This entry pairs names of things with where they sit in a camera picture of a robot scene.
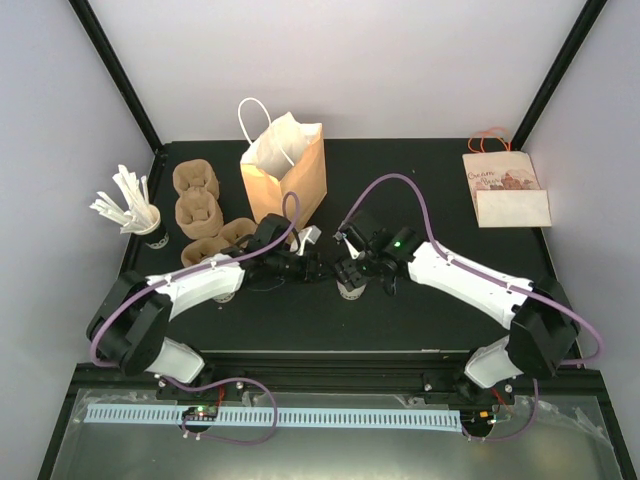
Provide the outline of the brown pulp cup carrier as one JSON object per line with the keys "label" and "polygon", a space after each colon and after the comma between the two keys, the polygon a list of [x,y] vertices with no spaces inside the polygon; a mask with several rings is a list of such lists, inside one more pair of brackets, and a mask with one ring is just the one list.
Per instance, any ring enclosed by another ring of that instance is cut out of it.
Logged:
{"label": "brown pulp cup carrier", "polygon": [[184,267],[199,264],[205,258],[214,256],[222,250],[236,244],[246,235],[253,234],[257,224],[245,217],[237,218],[225,224],[220,232],[213,237],[195,240],[188,244],[181,253]]}

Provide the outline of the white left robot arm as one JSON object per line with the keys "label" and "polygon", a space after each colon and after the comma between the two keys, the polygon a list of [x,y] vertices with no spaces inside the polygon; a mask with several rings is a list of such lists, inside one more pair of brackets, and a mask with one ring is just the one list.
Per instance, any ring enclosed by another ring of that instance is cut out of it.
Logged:
{"label": "white left robot arm", "polygon": [[228,302],[249,285],[320,280],[327,272],[311,248],[320,235],[316,226],[297,230],[277,214],[259,223],[239,218],[218,236],[191,244],[182,270],[149,277],[121,274],[87,328],[93,360],[127,376],[170,377],[191,398],[207,397],[215,384],[213,372],[195,349],[168,337],[169,323],[209,300]]}

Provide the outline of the brown paper takeout bag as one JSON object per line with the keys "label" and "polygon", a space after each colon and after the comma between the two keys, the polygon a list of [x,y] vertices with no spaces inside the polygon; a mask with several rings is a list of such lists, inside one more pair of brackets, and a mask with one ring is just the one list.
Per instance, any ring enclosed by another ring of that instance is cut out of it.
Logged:
{"label": "brown paper takeout bag", "polygon": [[300,123],[287,112],[267,119],[267,128],[251,138],[237,109],[249,144],[240,171],[255,222],[269,213],[285,213],[295,228],[305,228],[327,195],[324,131],[321,123]]}

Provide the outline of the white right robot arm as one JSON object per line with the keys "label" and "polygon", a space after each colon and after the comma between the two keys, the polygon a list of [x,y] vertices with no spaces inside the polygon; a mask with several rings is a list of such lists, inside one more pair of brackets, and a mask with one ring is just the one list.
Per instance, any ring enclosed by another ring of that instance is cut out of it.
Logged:
{"label": "white right robot arm", "polygon": [[564,288],[553,278],[533,282],[457,259],[410,228],[390,232],[363,211],[334,237],[348,251],[334,267],[343,297],[358,298],[373,279],[393,296],[397,280],[405,278],[478,309],[507,330],[505,337],[475,349],[455,377],[456,394],[467,403],[479,402],[512,377],[554,377],[580,331],[567,313]]}

